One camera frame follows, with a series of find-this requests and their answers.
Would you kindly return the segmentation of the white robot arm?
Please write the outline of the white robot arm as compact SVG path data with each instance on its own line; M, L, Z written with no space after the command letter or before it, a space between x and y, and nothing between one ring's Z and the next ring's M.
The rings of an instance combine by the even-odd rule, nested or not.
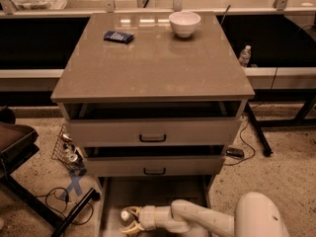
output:
M275 203L256 192L240 197L234 215L175 199L169 206L126 207L119 218L120 231L129 236L165 229L186 237L206 232L217 237L289 237Z

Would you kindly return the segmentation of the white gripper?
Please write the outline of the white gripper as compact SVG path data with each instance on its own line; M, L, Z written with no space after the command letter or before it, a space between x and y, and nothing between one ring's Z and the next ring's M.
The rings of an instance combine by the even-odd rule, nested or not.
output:
M172 223L172 213L170 206L154 206L145 205L129 206L124 208L120 216L129 217L131 215L138 216L138 222L133 221L130 225L123 227L120 232L122 234L132 236L146 230L155 230L159 228L167 229Z

